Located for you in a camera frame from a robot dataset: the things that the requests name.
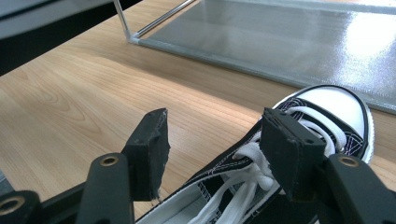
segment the wood grain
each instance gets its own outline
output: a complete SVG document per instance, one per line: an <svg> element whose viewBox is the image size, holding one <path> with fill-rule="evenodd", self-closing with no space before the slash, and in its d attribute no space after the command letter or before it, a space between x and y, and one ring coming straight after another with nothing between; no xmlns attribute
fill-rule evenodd
<svg viewBox="0 0 396 224"><path fill-rule="evenodd" d="M138 30L181 1L126 11ZM265 106L297 89L126 43L113 17L0 77L0 169L46 200L85 180L90 163L122 150L142 117L169 110L172 147L162 196L239 140ZM373 111L372 167L396 190L396 119ZM140 217L151 203L136 203Z"/></svg>

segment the shoelace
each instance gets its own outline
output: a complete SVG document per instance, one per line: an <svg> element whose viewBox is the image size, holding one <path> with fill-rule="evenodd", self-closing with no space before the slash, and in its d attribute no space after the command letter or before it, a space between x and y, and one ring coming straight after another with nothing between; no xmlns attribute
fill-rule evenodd
<svg viewBox="0 0 396 224"><path fill-rule="evenodd" d="M335 150L342 150L347 143L347 138L345 133L332 122L330 119L326 118L324 115L320 114L318 111L305 106L295 106L289 108L286 113L292 114L294 112L302 112L306 115L320 121L326 128L332 131L335 138L335 146L332 143L330 136L321 129L316 123L300 119L298 120L302 125L304 125L307 130L316 135L317 137L323 137L326 141L325 156L330 156L335 153ZM256 133L250 141L241 146L233 155L234 159L241 159L243 157L250 158L253 163L244 170L233 174L224 184L219 188L219 190L212 196L209 202L200 211L197 217L193 218L189 224L197 223L207 223L210 218L213 218L217 209L220 205L221 198L224 192L231 186L243 183L243 185L238 189L238 191L233 196L232 200L229 202L220 218L217 220L218 223L242 223L244 222L253 212L255 212L267 199L273 195L275 191L280 187L279 184L274 179L272 172L269 168L268 160L265 158L264 154L260 150L259 140L261 137L261 132ZM265 196L250 208L249 212L247 210L252 203L257 187L268 191Z"/></svg>

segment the sneaker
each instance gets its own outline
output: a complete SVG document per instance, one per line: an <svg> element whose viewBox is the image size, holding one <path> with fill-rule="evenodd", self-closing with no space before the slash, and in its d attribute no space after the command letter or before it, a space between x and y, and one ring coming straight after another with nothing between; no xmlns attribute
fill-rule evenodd
<svg viewBox="0 0 396 224"><path fill-rule="evenodd" d="M326 143L325 155L343 153L369 162L374 124L353 92L322 85L297 91L274 109L292 115ZM311 223L311 203L290 203L260 150L262 122L196 173L137 223Z"/></svg>

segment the wooden table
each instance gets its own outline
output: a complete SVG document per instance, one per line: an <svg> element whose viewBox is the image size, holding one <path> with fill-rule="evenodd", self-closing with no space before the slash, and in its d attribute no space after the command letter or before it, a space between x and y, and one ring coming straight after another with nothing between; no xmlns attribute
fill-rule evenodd
<svg viewBox="0 0 396 224"><path fill-rule="evenodd" d="M131 7L131 28L180 2ZM0 77L0 169L16 190L34 190L44 201L84 181L93 159L120 152L147 112L166 107L172 148L165 197L239 140L265 106L296 90L128 44L113 17ZM396 118L373 115L371 167L396 190ZM150 207L136 203L136 217Z"/></svg>

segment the gray panel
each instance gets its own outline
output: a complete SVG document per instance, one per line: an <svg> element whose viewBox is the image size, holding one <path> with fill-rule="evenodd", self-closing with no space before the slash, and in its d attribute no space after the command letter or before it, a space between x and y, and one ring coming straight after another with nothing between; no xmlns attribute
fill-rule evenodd
<svg viewBox="0 0 396 224"><path fill-rule="evenodd" d="M139 44L297 87L344 86L396 114L395 11L203 0Z"/></svg>

